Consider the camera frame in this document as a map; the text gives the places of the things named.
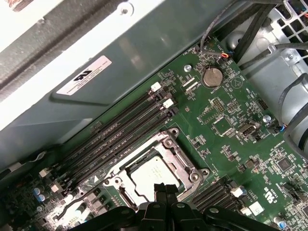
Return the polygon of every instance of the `white label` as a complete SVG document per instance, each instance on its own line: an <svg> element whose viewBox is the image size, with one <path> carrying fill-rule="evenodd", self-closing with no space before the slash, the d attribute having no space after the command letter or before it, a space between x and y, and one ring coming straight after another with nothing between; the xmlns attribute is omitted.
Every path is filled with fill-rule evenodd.
<svg viewBox="0 0 308 231"><path fill-rule="evenodd" d="M264 209L262 208L262 206L260 205L260 203L258 201L254 202L252 205L250 205L249 208L255 216L259 215L260 213L262 213L264 211Z"/></svg>
<svg viewBox="0 0 308 231"><path fill-rule="evenodd" d="M112 62L103 55L75 76L71 81L65 84L60 90L57 91L57 93L61 95L73 95L80 88L85 86L91 79L101 73L111 63Z"/></svg>

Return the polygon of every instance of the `black ram slot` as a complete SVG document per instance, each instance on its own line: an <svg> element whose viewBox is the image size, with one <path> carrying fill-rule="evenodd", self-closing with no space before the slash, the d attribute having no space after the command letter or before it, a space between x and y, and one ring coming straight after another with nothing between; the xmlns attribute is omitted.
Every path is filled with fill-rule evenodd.
<svg viewBox="0 0 308 231"><path fill-rule="evenodd" d="M194 199L193 204L197 205L201 201L204 201L204 199L207 199L208 197L213 196L217 192L223 190L223 187L219 185L218 183L210 186L209 188L205 189L203 192L199 193Z"/></svg>
<svg viewBox="0 0 308 231"><path fill-rule="evenodd" d="M98 136L98 133L100 133L101 131L104 131L104 130L108 129L109 127L115 125L116 123L120 122L123 118L125 118L134 109L139 107L145 101L147 101L149 99L153 99L153 98L154 98L153 95L149 95L148 93L141 96L137 101L135 101L130 106L125 108L124 111L121 114L119 114L118 116L113 118L110 122L108 122L108 124L101 126L101 128L99 128L97 131L95 131L95 133L93 133L84 142L82 142L77 148L75 148L73 151L71 151L70 154L68 156L66 156L63 161L66 161L66 160L70 159L71 157L78 155L80 152L82 152L82 150L85 148L85 146L88 145L89 142L92 142L92 140L94 140Z"/></svg>
<svg viewBox="0 0 308 231"><path fill-rule="evenodd" d="M139 138L141 138L142 136L144 136L145 134L147 134L149 131L153 130L154 128L156 128L158 125L160 125L161 123L163 123L166 119L169 118L169 115L165 115L163 117L161 117L159 120L157 120L154 124L152 124L151 126L149 126L146 130L144 130L142 133L140 133L138 136L136 136L133 140L133 142L137 141ZM81 184L82 182L84 182L87 178L89 178L91 175L93 175L95 172L97 172L99 169L101 169L105 164L109 163L112 159L114 159L114 157L127 150L130 148L134 147L134 143L128 143L125 146L123 146L116 154L109 156L107 159L105 159L103 162L101 162L100 164L98 164L96 167L94 167L93 169L91 169L89 172L87 172L83 177L75 180L73 186L70 188L70 190L75 189L79 184Z"/></svg>
<svg viewBox="0 0 308 231"><path fill-rule="evenodd" d="M133 123L136 123L138 120L141 120L141 121L143 121L143 116L145 115L145 114L147 114L148 112L150 112L151 110L152 111L156 111L156 112L158 112L159 111L159 108L156 108L156 109L153 109L153 107L156 105L156 103L152 103L152 104L150 104L149 105L149 107L147 107L147 112L146 113L144 113L144 114L142 114L141 116L139 116L139 117L133 117L133 119L132 120L128 120L128 121L126 121L126 122L124 122L121 126L119 126L119 127L117 127L115 130L113 130L111 133L109 133L104 139L102 139L102 138L100 138L100 139L102 139L100 142L96 142L96 144L95 145L93 145L88 151L87 151L87 153L86 154L83 154L82 155L82 157L81 158L79 158L79 159L74 159L73 161L71 161L65 168L67 168L67 169L71 169L71 170L73 170L75 167L79 167L79 165L80 164L82 164L82 162L90 162L89 161L89 159L90 160L92 160L92 155L94 154L95 156L97 156L97 150L95 150L95 149L97 149L98 148L98 150L99 149L101 149L101 148L104 148L105 146L107 146L107 144L108 144L108 142L111 140L112 142L115 142L116 140L115 140L115 136L117 136L117 139L119 139L119 138L121 138L121 137L123 137L123 136L125 136L126 135L126 132L127 131L125 131L125 129L127 129L129 126L131 126Z"/></svg>
<svg viewBox="0 0 308 231"><path fill-rule="evenodd" d="M219 201L224 199L226 196L227 195L226 195L225 192L219 192L218 194L215 194L214 196L211 196L210 198L206 199L202 203L198 204L197 209L202 210L202 209L205 209L205 208L207 208L211 205L215 205L216 203L218 203Z"/></svg>
<svg viewBox="0 0 308 231"><path fill-rule="evenodd" d="M127 137L129 137L129 139L132 138L132 135L139 129L142 128L146 123L148 123L149 121L151 121L152 119L154 119L155 117L157 117L159 114L161 113L161 111L159 110L159 108L157 110L153 110L152 113L150 113L149 115L147 115L146 117L143 117L142 120L140 121L140 123L138 124L137 127L132 127L129 131L128 134L125 134L125 137L122 137L120 140L116 139L113 140L113 142L108 143L104 146L104 148L102 150L100 150L98 153L96 153L89 161L87 161L86 163L83 164L83 166L81 168L76 169L76 171L74 171L69 178L74 178L76 176L78 176L79 174L82 174L87 168L89 168L89 166L95 164L95 162L98 161L99 158L102 158L101 155L104 154L106 151L110 150L110 148L120 145L121 143L127 141Z"/></svg>

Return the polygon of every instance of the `black cable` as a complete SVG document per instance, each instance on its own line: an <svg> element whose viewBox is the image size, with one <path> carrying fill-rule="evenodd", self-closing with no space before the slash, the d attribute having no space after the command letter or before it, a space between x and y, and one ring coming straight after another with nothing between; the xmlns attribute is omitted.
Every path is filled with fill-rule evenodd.
<svg viewBox="0 0 308 231"><path fill-rule="evenodd" d="M277 116L277 120L279 123L279 126L283 126L283 121L282 121L282 106L285 100L285 97L287 96L287 94L289 93L289 91L297 86L298 84L300 84L304 79L308 80L308 74L307 73L303 73L300 77L298 77L293 83L291 83L286 89L283 90L283 92L281 93L279 100L278 100L278 116Z"/></svg>
<svg viewBox="0 0 308 231"><path fill-rule="evenodd" d="M235 3L237 3L238 0L232 0L225 8L223 8L223 10L215 17L215 19L212 21L212 23L208 26L208 28L206 29L205 33L203 34L202 38L201 38L201 43L200 43L200 49L201 52L204 49L204 42L207 38L207 36L209 35L209 33L211 32L211 30L213 29L213 27L215 26L215 24L218 22L218 20L222 17L222 15L231 7L233 6Z"/></svg>
<svg viewBox="0 0 308 231"><path fill-rule="evenodd" d="M306 143L308 141L308 128L306 129L306 131L303 133L302 137L299 140L298 143L298 147L300 148L300 150L304 150Z"/></svg>
<svg viewBox="0 0 308 231"><path fill-rule="evenodd" d="M108 181L109 179L111 179L111 177L107 177L105 178L101 183L97 184L96 186L94 186L91 190L89 190L86 194L84 194L82 197L72 201L71 203L69 203L67 206L65 206L63 212L58 215L56 217L57 220L60 220L67 212L67 210L76 202L83 200L86 196L89 196L92 192L94 192L100 185L102 185L104 182Z"/></svg>
<svg viewBox="0 0 308 231"><path fill-rule="evenodd" d="M201 38L201 43L200 43L200 49L201 52L203 51L204 48L204 43L206 38L208 37L209 33L215 26L215 24L219 21L219 19L222 17L222 15L235 3L240 2L240 1L245 1L245 2L250 2L250 3L260 3L260 4L283 4L283 0L232 0L223 10L214 18L212 23L208 26L206 31L204 32L202 38Z"/></svg>
<svg viewBox="0 0 308 231"><path fill-rule="evenodd" d="M246 53L246 51L252 44L253 40L255 39L258 31L260 30L262 24L267 18L268 14L274 7L275 5L273 4L262 6L260 10L257 12L249 28L247 29L244 36L241 38L239 44L236 46L234 50L233 59L236 63L238 63L243 57L243 55Z"/></svg>
<svg viewBox="0 0 308 231"><path fill-rule="evenodd" d="M234 31L239 25L243 24L251 16L256 14L261 8L261 4L252 4L250 7L245 9L242 13L231 19L223 27L215 31L215 36L219 41L222 41L232 31Z"/></svg>
<svg viewBox="0 0 308 231"><path fill-rule="evenodd" d="M292 150L301 156L303 159L308 161L308 154L304 153L297 144L291 139L290 134L306 117L308 116L308 103L300 109L293 117L288 127L285 129L283 138L285 142L292 148Z"/></svg>
<svg viewBox="0 0 308 231"><path fill-rule="evenodd" d="M296 50L308 50L308 42L304 43L283 43L283 44L278 44L275 45L277 50L282 50L282 49L296 49ZM264 59L270 55L270 51L266 49L259 55L257 55L255 58L252 60L240 65L240 69L245 70L246 68L252 66L253 64L259 62L260 60Z"/></svg>

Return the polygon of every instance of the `ram slot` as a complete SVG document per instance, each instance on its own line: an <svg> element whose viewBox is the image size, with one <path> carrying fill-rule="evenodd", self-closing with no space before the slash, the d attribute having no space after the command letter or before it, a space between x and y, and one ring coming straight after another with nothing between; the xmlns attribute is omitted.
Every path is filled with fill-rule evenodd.
<svg viewBox="0 0 308 231"><path fill-rule="evenodd" d="M110 122L108 122L108 124L100 126L99 129L97 131L95 131L95 133L93 133L90 137L88 137L84 142L82 142L77 148L75 148L73 151L70 152L70 154L68 154L65 158L64 161L67 161L70 158L74 158L77 155L83 153L85 151L85 149L93 142L95 142L95 140L97 139L97 137L99 137L99 135L101 133L103 133L104 131L110 129L111 127L117 126L121 120L123 118L125 118L127 115L129 115L132 111L134 111L136 108L138 108L139 106L141 106L144 102L146 101L155 101L155 96L159 93L156 92L153 95L149 95L149 93L146 93L144 95L142 95L139 99L137 99L134 103L132 103L131 105L129 105L127 108L124 109L124 111L121 112L121 114L119 114L118 116L116 116L115 118L113 118Z"/></svg>
<svg viewBox="0 0 308 231"><path fill-rule="evenodd" d="M103 155L106 151L108 151L111 147L117 146L125 141L127 141L127 137L130 138L130 136L133 135L133 133L136 132L136 130L144 126L146 123L148 123L149 120L154 119L156 116L158 116L161 113L159 108L157 110L153 110L150 114L147 116L143 116L142 119L139 121L139 124L137 127L132 127L130 128L127 133L124 133L125 136L118 136L117 134L114 136L116 139L111 139L111 142L105 142L104 145L100 146L98 150L94 151L95 155L93 155L88 161L84 162L82 166L79 166L79 168L76 169L71 175L69 175L69 178L74 178L75 176L83 173L89 166L93 165L97 160Z"/></svg>
<svg viewBox="0 0 308 231"><path fill-rule="evenodd" d="M129 128L134 123L140 122L142 123L146 117L145 115L148 114L158 114L159 108L154 106L157 106L159 104L151 104L149 108L147 108L147 112L138 116L134 117L132 120L128 120L125 123L122 124L122 126L115 129L113 132L109 133L108 136L106 136L104 139L102 139L100 142L97 142L95 145L93 145L89 151L86 154L83 154L81 158L73 160L71 163L68 164L66 167L67 169L73 170L76 167L80 167L80 165L87 165L87 163L91 162L94 158L98 157L101 152L106 150L106 146L110 146L112 143L115 143L118 139L125 136L127 133L129 133Z"/></svg>
<svg viewBox="0 0 308 231"><path fill-rule="evenodd" d="M105 156L105 159L100 159L98 164L90 169L87 173L85 173L82 177L79 179L74 179L74 182L72 182L71 186L68 187L68 190L71 191L75 189L79 184L84 182L87 178L92 176L94 173L96 173L98 170L103 168L106 164L108 164L110 161L112 161L118 154L121 155L122 153L125 153L127 150L133 149L136 146L136 142L144 135L146 135L149 131L153 130L154 128L158 127L160 124L162 124L164 121L169 119L172 115L174 115L177 112L176 108L172 109L167 115L163 115L160 118L158 118L154 123L152 123L149 127L144 129L142 132L138 133L133 140L126 143L125 145L121 146L120 149L117 150L117 152L114 152L114 150L108 152Z"/></svg>

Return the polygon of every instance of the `green circuit board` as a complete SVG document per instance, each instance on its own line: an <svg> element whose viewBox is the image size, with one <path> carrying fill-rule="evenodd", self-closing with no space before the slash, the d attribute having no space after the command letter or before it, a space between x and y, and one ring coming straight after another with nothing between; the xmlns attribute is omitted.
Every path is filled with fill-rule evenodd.
<svg viewBox="0 0 308 231"><path fill-rule="evenodd" d="M223 51L215 39L205 48ZM192 70L185 72L184 66L188 64ZM219 87L205 86L202 81L205 67L217 67L223 73L223 82ZM280 216L287 222L284 230L308 229L306 162L284 143L283 131L275 134L270 131L276 119L237 64L232 59L220 63L218 57L196 53L194 47L137 87L91 126L68 141L59 152L64 155L76 147L91 134L97 122L104 124L110 121L156 82L166 92L172 93L179 112L149 134L169 128L180 130L178 144L196 166L210 170L209 177L199 191L219 178L227 177L247 190L245 206L251 211L248 215L250 218L279 229L273 219ZM263 121L264 115L271 117L269 123ZM251 121L258 124L257 131L248 136L241 134L241 128ZM283 190L285 183L296 190L299 195L297 202L292 201ZM105 190L108 191L106 197L111 201L111 208L125 205L116 190Z"/></svg>

